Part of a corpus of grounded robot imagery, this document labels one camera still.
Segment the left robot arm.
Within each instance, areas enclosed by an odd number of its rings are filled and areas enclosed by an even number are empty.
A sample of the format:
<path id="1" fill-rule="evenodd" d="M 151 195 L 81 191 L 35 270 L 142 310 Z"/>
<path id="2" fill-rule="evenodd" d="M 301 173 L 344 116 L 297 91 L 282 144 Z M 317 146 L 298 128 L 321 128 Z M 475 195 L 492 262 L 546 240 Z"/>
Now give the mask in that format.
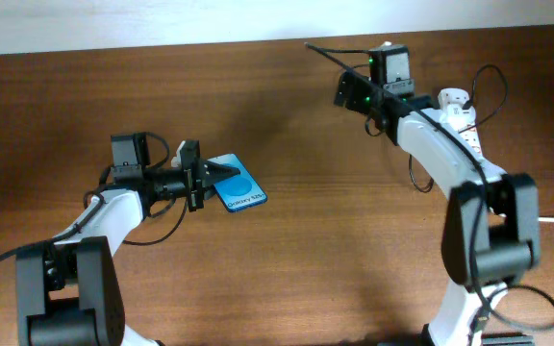
<path id="1" fill-rule="evenodd" d="M 15 258 L 18 339 L 22 345 L 150 345 L 126 324 L 113 255 L 160 201 L 203 208 L 215 184 L 239 174 L 205 160 L 188 139 L 177 166 L 151 164 L 150 133 L 112 136 L 113 164 L 61 234 Z"/>

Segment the blue Galaxy smartphone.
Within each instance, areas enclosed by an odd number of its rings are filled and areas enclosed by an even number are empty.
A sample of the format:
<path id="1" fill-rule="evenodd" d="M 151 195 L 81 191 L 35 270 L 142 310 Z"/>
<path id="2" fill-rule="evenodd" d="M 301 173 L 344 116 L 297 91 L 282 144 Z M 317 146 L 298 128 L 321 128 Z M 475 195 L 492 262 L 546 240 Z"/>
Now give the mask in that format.
<path id="1" fill-rule="evenodd" d="M 238 175 L 214 185 L 216 194 L 227 211 L 238 212 L 253 208 L 268 200 L 264 190 L 235 154 L 214 157 L 210 161 L 239 170 Z"/>

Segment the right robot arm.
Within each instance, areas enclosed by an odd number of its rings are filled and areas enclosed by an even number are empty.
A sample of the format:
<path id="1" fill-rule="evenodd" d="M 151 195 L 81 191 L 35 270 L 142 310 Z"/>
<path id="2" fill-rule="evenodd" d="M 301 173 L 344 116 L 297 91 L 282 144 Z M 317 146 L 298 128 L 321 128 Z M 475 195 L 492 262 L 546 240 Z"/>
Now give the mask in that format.
<path id="1" fill-rule="evenodd" d="M 417 160 L 448 206 L 441 257 L 449 277 L 441 306 L 414 345 L 531 345 L 534 330 L 505 318 L 510 334 L 485 334 L 496 306 L 541 260 L 538 189 L 527 174 L 487 160 L 473 94 L 444 88 L 418 95 L 405 45 L 367 51 L 369 73 L 345 66 L 335 103 Z"/>

